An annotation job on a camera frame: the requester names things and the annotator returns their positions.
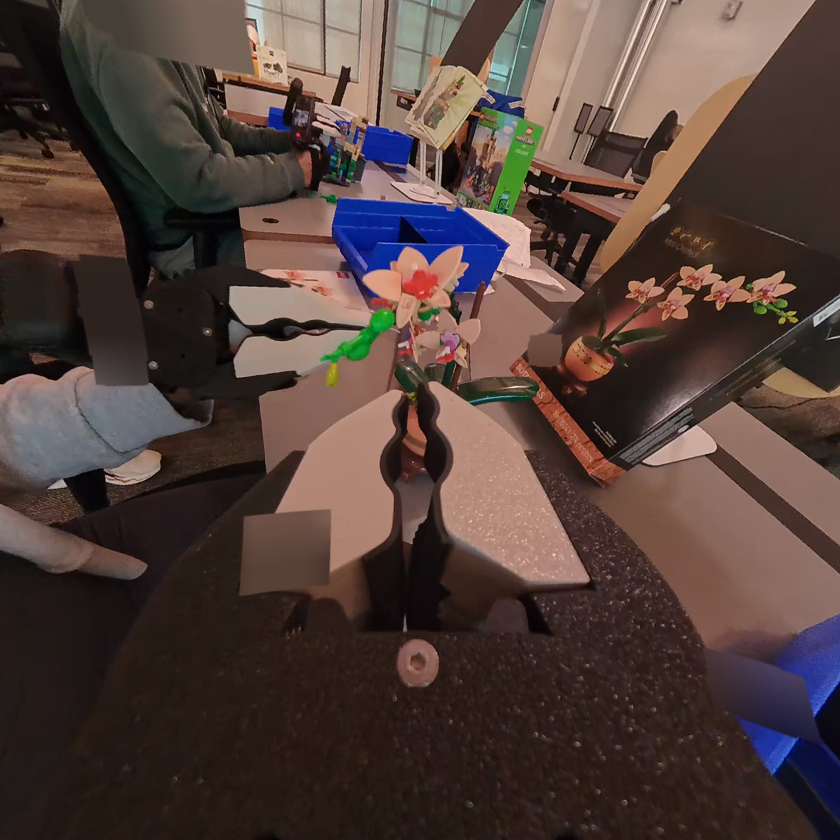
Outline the grey desk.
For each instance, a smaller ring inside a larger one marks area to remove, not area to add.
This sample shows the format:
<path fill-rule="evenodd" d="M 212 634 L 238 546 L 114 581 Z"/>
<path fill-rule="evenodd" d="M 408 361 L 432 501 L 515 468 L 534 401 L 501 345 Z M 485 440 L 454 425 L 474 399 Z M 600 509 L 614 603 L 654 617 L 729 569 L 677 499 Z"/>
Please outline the grey desk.
<path fill-rule="evenodd" d="M 432 204 L 416 202 L 407 194 L 410 186 L 419 183 L 419 176 L 420 172 L 412 166 L 398 171 L 385 163 L 370 162 L 361 181 L 349 187 L 321 184 L 319 196 L 293 197 L 281 203 L 241 208 L 238 212 L 241 235 L 244 241 L 330 245 L 337 205 L 327 200 L 328 195 L 384 207 L 387 212 L 427 214 Z"/>
<path fill-rule="evenodd" d="M 333 245 L 249 240 L 247 265 L 344 270 Z M 493 281 L 482 303 L 472 375 L 508 375 L 529 338 L 581 294 Z M 394 339 L 350 364 L 337 388 L 322 371 L 259 400 L 266 467 L 310 442 L 389 385 Z M 700 426 L 717 443 L 707 457 L 639 465 L 597 486 L 534 403 L 479 409 L 525 448 L 537 449 L 610 516 L 659 569 L 708 648 L 768 658 L 795 634 L 839 613 L 838 479 L 734 404 Z"/>

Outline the blue plastic bin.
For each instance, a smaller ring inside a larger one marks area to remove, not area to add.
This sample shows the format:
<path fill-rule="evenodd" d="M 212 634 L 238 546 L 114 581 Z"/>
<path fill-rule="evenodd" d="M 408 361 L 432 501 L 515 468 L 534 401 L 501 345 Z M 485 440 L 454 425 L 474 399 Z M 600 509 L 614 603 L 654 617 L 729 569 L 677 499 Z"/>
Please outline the blue plastic bin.
<path fill-rule="evenodd" d="M 329 135 L 334 140 L 344 138 L 346 142 L 357 145 L 368 161 L 398 166 L 408 164 L 413 147 L 410 136 L 363 120 L 357 120 L 356 128 L 352 129 L 351 123 L 356 117 L 347 109 L 318 102 L 312 122 L 323 126 L 323 135 Z"/>
<path fill-rule="evenodd" d="M 768 770 L 838 815 L 839 616 L 799 633 L 774 659 L 803 678 L 821 743 L 739 719 Z"/>
<path fill-rule="evenodd" d="M 342 197 L 332 220 L 332 240 L 358 280 L 371 270 L 388 269 L 404 247 L 412 246 L 428 262 L 462 245 L 468 264 L 457 293 L 489 285 L 508 243 L 464 208 Z"/>

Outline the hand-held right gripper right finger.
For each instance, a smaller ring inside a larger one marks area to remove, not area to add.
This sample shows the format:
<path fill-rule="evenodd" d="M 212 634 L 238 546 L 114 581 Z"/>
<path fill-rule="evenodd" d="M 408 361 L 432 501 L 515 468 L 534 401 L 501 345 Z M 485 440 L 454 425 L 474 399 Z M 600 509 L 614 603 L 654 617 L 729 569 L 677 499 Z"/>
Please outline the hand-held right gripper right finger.
<path fill-rule="evenodd" d="M 474 627 L 500 599 L 591 579 L 519 442 L 441 384 L 416 397 L 433 481 L 413 539 L 413 628 Z"/>

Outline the green toy set box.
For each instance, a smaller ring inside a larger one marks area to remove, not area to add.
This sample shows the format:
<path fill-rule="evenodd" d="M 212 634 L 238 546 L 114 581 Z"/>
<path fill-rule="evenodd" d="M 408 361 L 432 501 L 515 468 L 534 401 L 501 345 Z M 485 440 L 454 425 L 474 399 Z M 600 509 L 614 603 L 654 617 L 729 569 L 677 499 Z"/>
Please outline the green toy set box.
<path fill-rule="evenodd" d="M 456 204 L 513 215 L 543 132 L 543 126 L 526 118 L 483 108 L 455 196 Z"/>

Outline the open instruction booklet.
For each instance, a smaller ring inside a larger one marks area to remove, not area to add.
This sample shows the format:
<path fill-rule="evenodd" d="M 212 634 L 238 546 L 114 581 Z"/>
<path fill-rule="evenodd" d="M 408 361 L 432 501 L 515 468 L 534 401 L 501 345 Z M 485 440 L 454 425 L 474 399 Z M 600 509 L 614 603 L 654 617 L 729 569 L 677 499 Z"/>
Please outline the open instruction booklet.
<path fill-rule="evenodd" d="M 437 66 L 406 117 L 407 133 L 436 150 L 445 149 L 487 92 L 487 85 L 468 69 Z"/>

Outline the white paper bag heap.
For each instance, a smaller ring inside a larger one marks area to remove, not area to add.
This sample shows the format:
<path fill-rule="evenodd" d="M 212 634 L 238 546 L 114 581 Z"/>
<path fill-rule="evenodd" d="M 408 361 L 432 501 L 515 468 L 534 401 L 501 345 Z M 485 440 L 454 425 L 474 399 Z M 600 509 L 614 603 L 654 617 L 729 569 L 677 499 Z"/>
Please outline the white paper bag heap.
<path fill-rule="evenodd" d="M 465 207 L 464 209 L 475 220 L 507 242 L 507 249 L 497 268 L 498 273 L 545 287 L 565 289 L 564 284 L 550 273 L 545 263 L 539 259 L 532 262 L 530 227 L 512 216 L 490 213 L 477 208 Z"/>

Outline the person's light grey sweatshirt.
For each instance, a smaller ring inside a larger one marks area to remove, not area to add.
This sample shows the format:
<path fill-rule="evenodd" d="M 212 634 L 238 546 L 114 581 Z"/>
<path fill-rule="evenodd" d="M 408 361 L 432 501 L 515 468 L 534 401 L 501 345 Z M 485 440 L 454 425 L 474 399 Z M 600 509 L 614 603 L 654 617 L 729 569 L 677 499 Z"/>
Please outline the person's light grey sweatshirt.
<path fill-rule="evenodd" d="M 132 556 L 33 521 L 6 506 L 1 506 L 1 551 L 51 574 L 80 572 L 131 581 L 148 568 Z"/>

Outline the wood-edged office table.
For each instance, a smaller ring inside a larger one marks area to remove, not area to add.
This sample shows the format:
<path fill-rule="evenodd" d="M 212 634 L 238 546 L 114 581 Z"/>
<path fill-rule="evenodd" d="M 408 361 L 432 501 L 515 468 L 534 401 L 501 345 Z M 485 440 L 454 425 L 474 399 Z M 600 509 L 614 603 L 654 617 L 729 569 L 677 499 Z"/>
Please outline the wood-edged office table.
<path fill-rule="evenodd" d="M 529 175 L 527 185 L 538 193 L 527 208 L 545 229 L 531 248 L 543 250 L 547 262 L 556 256 L 554 269 L 581 286 L 599 248 L 642 186 L 573 161 L 554 165 L 536 159 L 532 168 L 539 174 Z M 630 198 L 618 197 L 625 193 Z"/>

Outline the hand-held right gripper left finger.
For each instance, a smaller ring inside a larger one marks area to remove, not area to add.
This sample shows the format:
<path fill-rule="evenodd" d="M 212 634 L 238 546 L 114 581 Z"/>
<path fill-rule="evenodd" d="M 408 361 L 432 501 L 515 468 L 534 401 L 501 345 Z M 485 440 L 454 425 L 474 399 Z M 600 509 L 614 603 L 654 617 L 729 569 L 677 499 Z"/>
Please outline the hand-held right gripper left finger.
<path fill-rule="evenodd" d="M 308 447 L 276 510 L 303 527 L 295 561 L 309 570 L 283 588 L 341 604 L 352 623 L 402 628 L 406 568 L 402 472 L 408 401 L 389 391 L 339 420 Z"/>

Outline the clear booklet stand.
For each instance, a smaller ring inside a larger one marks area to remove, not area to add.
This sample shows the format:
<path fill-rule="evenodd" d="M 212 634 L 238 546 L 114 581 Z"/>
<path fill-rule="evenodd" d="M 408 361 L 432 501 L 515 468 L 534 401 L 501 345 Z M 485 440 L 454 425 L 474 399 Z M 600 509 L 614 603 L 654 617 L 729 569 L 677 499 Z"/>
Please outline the clear booklet stand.
<path fill-rule="evenodd" d="M 432 149 L 433 175 L 428 174 L 427 151 Z M 392 186 L 408 200 L 416 203 L 453 205 L 454 198 L 443 188 L 444 153 L 441 149 L 429 146 L 423 140 L 418 140 L 416 167 L 409 166 L 409 174 L 413 174 L 414 181 L 406 182 L 392 180 Z"/>

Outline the black orchid set box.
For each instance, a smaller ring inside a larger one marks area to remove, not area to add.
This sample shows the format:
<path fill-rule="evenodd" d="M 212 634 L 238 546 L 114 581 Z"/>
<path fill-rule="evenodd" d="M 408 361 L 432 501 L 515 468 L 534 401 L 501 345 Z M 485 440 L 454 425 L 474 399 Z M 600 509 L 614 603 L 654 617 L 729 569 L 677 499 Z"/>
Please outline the black orchid set box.
<path fill-rule="evenodd" d="M 679 202 L 652 221 L 511 372 L 607 486 L 768 377 L 838 313 L 838 259 Z"/>

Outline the toy brick orchid plant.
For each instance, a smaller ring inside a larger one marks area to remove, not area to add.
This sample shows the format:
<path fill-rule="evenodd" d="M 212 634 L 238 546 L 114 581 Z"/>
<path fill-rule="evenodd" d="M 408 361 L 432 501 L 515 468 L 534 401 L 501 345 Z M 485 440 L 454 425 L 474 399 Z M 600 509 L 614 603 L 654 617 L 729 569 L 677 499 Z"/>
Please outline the toy brick orchid plant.
<path fill-rule="evenodd" d="M 447 248 L 432 260 L 418 248 L 403 247 L 388 269 L 375 269 L 363 276 L 368 289 L 384 305 L 370 315 L 355 337 L 321 359 L 329 363 L 327 383 L 336 385 L 341 360 L 362 361 L 379 336 L 392 329 L 399 332 L 392 373 L 411 404 L 402 448 L 402 479 L 406 482 L 425 472 L 426 436 L 417 418 L 420 385 L 441 384 L 471 405 L 530 401 L 539 392 L 539 384 L 529 376 L 459 383 L 461 372 L 469 368 L 471 347 L 480 336 L 477 315 L 484 296 L 483 291 L 476 293 L 469 318 L 460 315 L 454 293 L 467 268 L 463 246 Z"/>

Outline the white box stand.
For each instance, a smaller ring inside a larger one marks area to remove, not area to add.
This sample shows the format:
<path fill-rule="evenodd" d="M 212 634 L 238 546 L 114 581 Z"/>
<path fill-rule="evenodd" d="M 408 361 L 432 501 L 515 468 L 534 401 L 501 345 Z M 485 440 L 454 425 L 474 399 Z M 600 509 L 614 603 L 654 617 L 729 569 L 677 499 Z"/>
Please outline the white box stand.
<path fill-rule="evenodd" d="M 714 454 L 718 444 L 701 426 L 688 427 L 674 440 L 660 448 L 642 463 L 649 467 L 667 466 Z"/>

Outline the black office chair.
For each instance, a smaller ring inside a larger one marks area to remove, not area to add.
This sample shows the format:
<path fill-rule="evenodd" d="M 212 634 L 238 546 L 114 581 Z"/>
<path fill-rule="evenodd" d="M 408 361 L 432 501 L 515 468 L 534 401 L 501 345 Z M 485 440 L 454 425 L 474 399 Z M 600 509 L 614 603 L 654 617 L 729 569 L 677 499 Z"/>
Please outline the black office chair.
<path fill-rule="evenodd" d="M 70 140 L 79 148 L 106 189 L 117 212 L 125 249 L 132 270 L 151 268 L 151 252 L 163 248 L 147 236 L 137 208 L 121 183 L 114 166 L 105 155 L 91 131 L 71 89 L 67 74 L 58 56 L 42 65 L 38 83 L 51 109 L 67 129 Z M 164 214 L 163 224 L 175 233 L 178 245 L 189 242 L 194 246 L 198 268 L 214 266 L 223 235 L 238 230 L 238 216 L 234 211 L 225 213 L 190 213 L 174 207 Z"/>
<path fill-rule="evenodd" d="M 644 149 L 648 138 L 604 130 L 584 158 L 584 165 L 624 178 Z"/>
<path fill-rule="evenodd" d="M 69 142 L 47 101 L 28 78 L 11 49 L 1 42 L 1 132 L 14 130 L 21 139 L 35 140 L 43 157 L 55 154 L 48 140 Z"/>

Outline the toy brick building model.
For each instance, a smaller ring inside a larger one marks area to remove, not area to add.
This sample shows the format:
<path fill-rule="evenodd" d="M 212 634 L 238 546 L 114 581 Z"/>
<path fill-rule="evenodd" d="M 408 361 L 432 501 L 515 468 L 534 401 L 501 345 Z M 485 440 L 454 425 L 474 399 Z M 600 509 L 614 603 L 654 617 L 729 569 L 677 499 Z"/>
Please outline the toy brick building model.
<path fill-rule="evenodd" d="M 350 186 L 361 179 L 365 158 L 363 146 L 367 123 L 358 117 L 340 120 L 333 129 L 324 130 L 329 138 L 327 145 L 328 168 L 322 178 L 327 183 Z"/>

